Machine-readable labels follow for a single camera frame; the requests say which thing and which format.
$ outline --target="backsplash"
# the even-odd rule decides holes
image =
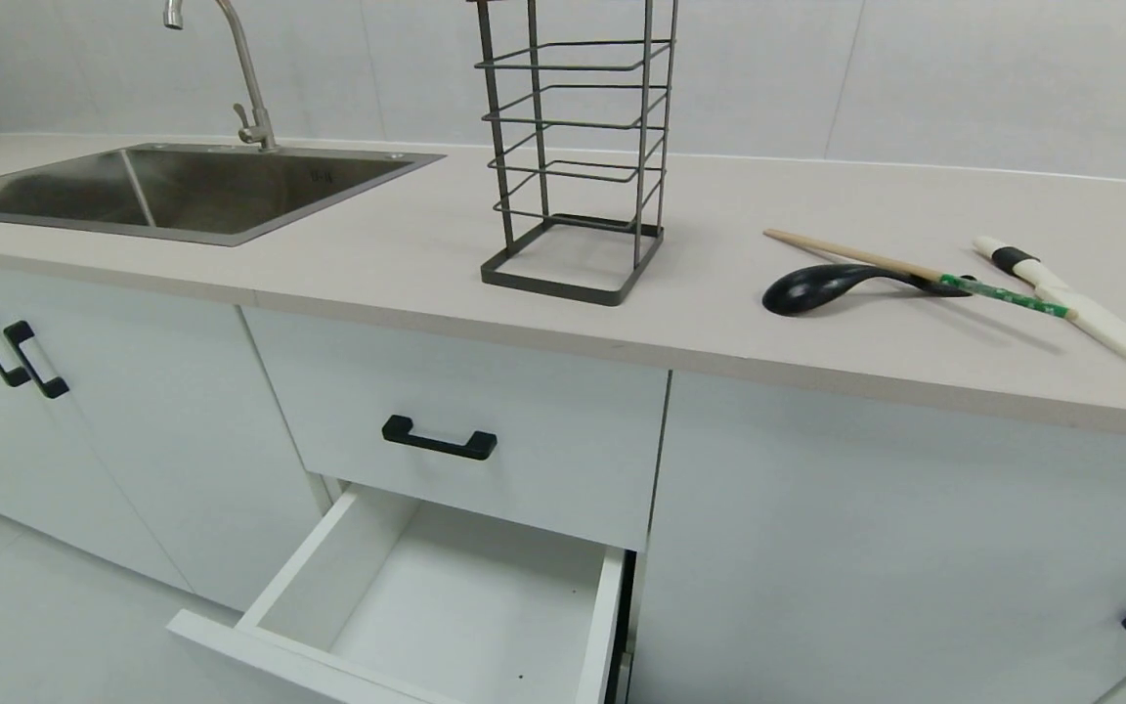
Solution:
[[[462,0],[233,0],[277,134],[488,142]],[[542,0],[631,34],[638,0]],[[493,3],[515,48],[522,3]],[[0,132],[232,135],[245,103],[211,0],[0,0]],[[1126,178],[1126,3],[682,0],[671,149]]]

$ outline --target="metal rack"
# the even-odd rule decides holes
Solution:
[[[506,247],[501,252],[489,259],[481,267],[481,278],[486,284],[503,285],[509,288],[542,293],[554,297],[581,300],[581,302],[617,306],[637,284],[645,267],[663,243],[663,200],[665,196],[664,180],[667,177],[667,144],[669,143],[669,123],[671,104],[671,74],[674,71],[676,30],[679,0],[643,0],[644,33],[640,39],[628,41],[552,41],[540,43],[537,30],[537,0],[527,0],[528,5],[528,46],[509,54],[495,55],[493,48],[493,30],[489,18],[488,3],[491,0],[474,0],[477,5],[479,23],[481,23],[481,45],[483,60],[477,68],[485,74],[485,86],[489,98],[489,113],[484,122],[491,125],[492,150],[494,158],[489,161],[489,168],[498,175],[498,195],[500,199],[494,210],[501,214],[503,222]],[[670,36],[654,37],[654,11],[656,5],[670,5]],[[587,59],[597,55],[635,52],[638,59],[632,62],[608,62],[599,59],[597,62],[549,63],[544,54],[551,53],[584,53]],[[653,80],[656,68],[665,63],[665,79]],[[527,72],[531,88],[527,95],[509,103],[500,101],[500,75],[510,71]],[[545,83],[544,79],[554,75],[599,74],[611,77],[611,80],[589,81],[588,83],[569,83],[561,79],[558,83]],[[626,77],[625,83],[619,78]],[[626,121],[590,121],[590,119],[552,119],[544,115],[544,97],[566,97],[571,92],[602,92],[609,97],[633,92],[640,97],[640,114],[632,113]],[[531,115],[517,116],[516,108],[527,112],[531,104]],[[661,119],[656,119],[658,110],[662,110]],[[507,130],[530,130],[522,139],[517,139],[507,145]],[[637,158],[629,164],[620,164],[617,159],[588,160],[549,158],[546,149],[547,130],[604,130],[635,135],[638,137]],[[512,166],[509,158],[519,149],[536,148],[536,163]],[[586,179],[607,182],[611,187],[632,186],[635,182],[635,202],[629,219],[602,219],[591,214],[555,213],[551,210],[552,179]],[[524,208],[512,205],[517,193],[536,181],[539,186],[539,206]],[[647,206],[656,199],[653,222],[647,219]],[[515,234],[513,217],[530,219],[531,228],[527,232]],[[531,276],[513,275],[501,270],[504,264],[522,252],[528,246],[539,240],[542,235],[555,226],[578,226],[596,229],[611,233],[632,235],[628,276],[618,288],[595,288],[595,286],[564,284]]]

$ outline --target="countertop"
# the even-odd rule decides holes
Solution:
[[[194,142],[0,135],[0,175],[157,140]],[[236,248],[0,224],[0,267],[1126,434],[1126,360],[1049,317],[892,285],[864,285],[804,318],[759,305],[778,277],[823,262],[765,228],[1026,289],[971,252],[989,234],[1040,256],[1126,320],[1126,181],[673,155],[663,248],[623,306],[599,308],[482,284],[479,267],[501,247],[488,148],[286,143],[447,158]],[[624,219],[634,200],[593,196],[573,179],[552,188],[557,212],[582,199],[581,212]],[[572,241],[569,255],[600,249]]]

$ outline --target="green chopstick handle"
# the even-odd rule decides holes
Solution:
[[[1033,297],[1033,295],[1015,293],[1013,291],[1007,291],[1004,288],[997,288],[995,285],[982,284],[982,282],[978,280],[958,278],[953,275],[944,275],[939,282],[944,285],[951,285],[957,289],[966,291],[966,293],[983,295],[984,298],[1004,300],[1004,302],[1013,303],[1016,306],[1030,308],[1038,313],[1045,313],[1045,315],[1053,315],[1055,318],[1066,318],[1071,315],[1071,308],[1058,306],[1058,304],[1055,303],[1046,303],[1044,300]]]

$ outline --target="stainless steel sink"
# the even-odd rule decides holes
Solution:
[[[235,247],[440,158],[142,144],[0,177],[0,222]]]

